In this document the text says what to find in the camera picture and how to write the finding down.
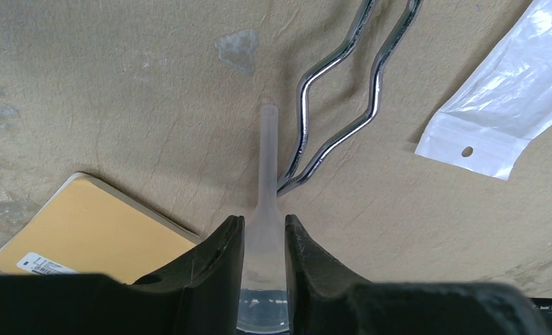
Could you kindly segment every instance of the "notepad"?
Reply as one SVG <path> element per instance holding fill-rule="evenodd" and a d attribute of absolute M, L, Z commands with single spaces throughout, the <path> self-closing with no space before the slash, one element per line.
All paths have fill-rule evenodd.
<path fill-rule="evenodd" d="M 104 273 L 133 283 L 199 242 L 192 232 L 78 172 L 0 250 L 0 271 Z"/>

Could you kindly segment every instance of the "white plastic bag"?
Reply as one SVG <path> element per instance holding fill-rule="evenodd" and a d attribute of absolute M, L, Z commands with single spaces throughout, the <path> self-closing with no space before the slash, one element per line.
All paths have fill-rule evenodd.
<path fill-rule="evenodd" d="M 552 125 L 552 0 L 534 0 L 432 117 L 416 154 L 507 180 Z"/>

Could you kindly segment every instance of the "metal tongs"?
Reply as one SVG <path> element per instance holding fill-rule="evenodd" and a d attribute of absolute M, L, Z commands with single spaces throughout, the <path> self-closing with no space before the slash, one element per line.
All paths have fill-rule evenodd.
<path fill-rule="evenodd" d="M 308 143 L 308 93 L 311 85 L 317 81 L 325 73 L 335 68 L 344 61 L 356 48 L 364 33 L 364 27 L 370 20 L 373 9 L 378 0 L 363 0 L 360 4 L 356 17 L 352 22 L 350 30 L 341 43 L 331 54 L 319 61 L 310 70 L 308 70 L 300 79 L 297 86 L 297 124 L 298 133 L 295 142 L 295 151 L 290 156 L 285 171 L 278 178 L 278 197 L 282 196 L 296 187 L 306 183 L 321 166 L 323 160 L 343 141 L 350 138 L 352 135 L 360 131 L 368 125 L 376 116 L 379 109 L 380 86 L 382 84 L 382 71 L 385 64 L 396 46 L 401 41 L 403 35 L 415 19 L 422 0 L 408 0 L 407 6 L 393 31 L 389 34 L 386 41 L 382 44 L 380 50 L 376 54 L 371 70 L 370 92 L 368 95 L 368 107 L 366 111 L 337 134 L 331 136 L 321 147 L 317 153 L 308 162 L 308 165 L 295 176 L 302 155 Z"/>

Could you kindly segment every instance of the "white label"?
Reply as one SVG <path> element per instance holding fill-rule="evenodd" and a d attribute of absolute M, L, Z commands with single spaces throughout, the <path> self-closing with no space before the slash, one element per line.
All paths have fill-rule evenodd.
<path fill-rule="evenodd" d="M 52 260 L 36 253 L 28 253 L 23 257 L 17 266 L 32 274 L 77 274 L 78 272 L 60 265 Z"/>

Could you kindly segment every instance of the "transparent pipette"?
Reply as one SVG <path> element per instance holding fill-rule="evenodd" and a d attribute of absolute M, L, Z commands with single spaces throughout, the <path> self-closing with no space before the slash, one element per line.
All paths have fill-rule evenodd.
<path fill-rule="evenodd" d="M 289 329 L 284 216 L 278 209 L 278 108 L 261 107 L 259 194 L 245 226 L 237 328 L 270 334 Z"/>

